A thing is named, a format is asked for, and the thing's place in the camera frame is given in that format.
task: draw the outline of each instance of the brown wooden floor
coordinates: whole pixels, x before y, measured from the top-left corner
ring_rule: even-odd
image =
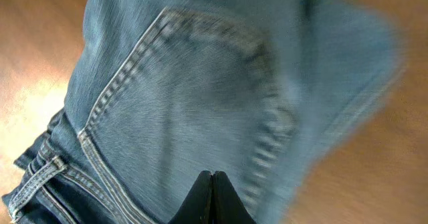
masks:
[[[61,108],[83,48],[85,1],[0,0],[0,194],[22,175],[12,160]],[[354,1],[400,26],[408,70],[389,105],[317,165],[285,222],[426,224],[428,0]]]

